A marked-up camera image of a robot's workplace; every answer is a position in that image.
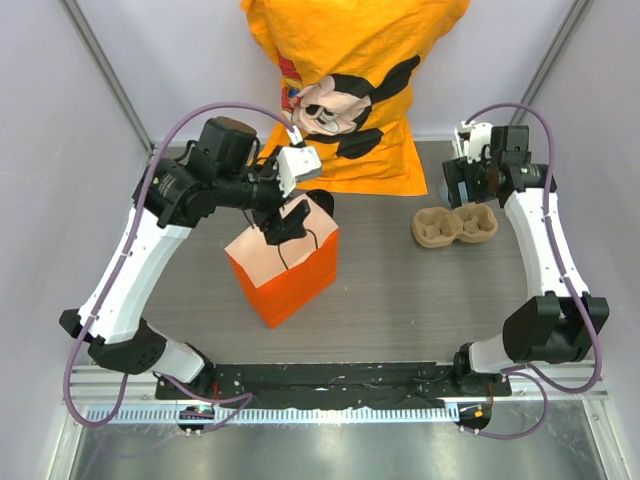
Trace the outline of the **pulp cup carrier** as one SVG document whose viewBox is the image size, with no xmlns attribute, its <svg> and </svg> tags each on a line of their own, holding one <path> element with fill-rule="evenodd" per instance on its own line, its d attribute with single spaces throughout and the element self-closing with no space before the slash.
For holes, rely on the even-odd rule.
<svg viewBox="0 0 640 480">
<path fill-rule="evenodd" d="M 486 242 L 498 230 L 493 210 L 484 204 L 466 204 L 453 210 L 430 207 L 413 217 L 414 239 L 425 248 L 443 248 L 454 241 L 467 244 Z"/>
</svg>

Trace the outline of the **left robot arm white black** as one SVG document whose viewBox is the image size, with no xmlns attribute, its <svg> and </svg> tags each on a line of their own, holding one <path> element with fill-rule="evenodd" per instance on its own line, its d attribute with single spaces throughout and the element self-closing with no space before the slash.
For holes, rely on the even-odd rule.
<svg viewBox="0 0 640 480">
<path fill-rule="evenodd" d="M 133 196 L 127 226 L 92 297 L 66 310 L 60 325 L 88 345 L 100 367 L 128 375 L 154 372 L 175 379 L 190 398 L 212 392 L 214 367 L 199 350 L 159 333 L 142 312 L 172 255 L 198 223 L 218 208 L 251 213 L 267 244 L 301 238 L 307 201 L 284 210 L 299 182 L 317 176 L 321 161 L 299 130 L 266 157 L 248 125 L 218 116 L 176 158 L 147 169 Z"/>
</svg>

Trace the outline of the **orange paper bag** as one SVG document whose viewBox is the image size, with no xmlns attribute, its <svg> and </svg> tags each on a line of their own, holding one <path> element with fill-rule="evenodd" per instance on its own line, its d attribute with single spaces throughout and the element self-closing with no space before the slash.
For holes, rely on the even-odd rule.
<svg viewBox="0 0 640 480">
<path fill-rule="evenodd" d="M 225 247 L 248 303 L 270 328 L 282 324 L 337 276 L 339 226 L 315 191 L 299 195 L 284 212 L 303 201 L 310 213 L 302 238 L 270 246 L 258 228 L 248 227 Z"/>
</svg>

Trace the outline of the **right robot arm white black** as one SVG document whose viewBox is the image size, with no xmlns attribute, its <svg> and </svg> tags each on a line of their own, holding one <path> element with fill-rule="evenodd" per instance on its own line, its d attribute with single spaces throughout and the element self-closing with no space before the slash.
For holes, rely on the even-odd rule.
<svg viewBox="0 0 640 480">
<path fill-rule="evenodd" d="M 455 389 L 472 395 L 488 376 L 532 362 L 576 363 L 595 353 L 609 305 L 590 293 L 573 262 L 556 183 L 549 165 L 533 162 L 528 127 L 461 122 L 453 148 L 442 165 L 452 207 L 497 200 L 515 232 L 527 282 L 526 302 L 501 333 L 457 353 L 463 363 L 451 371 Z"/>
</svg>

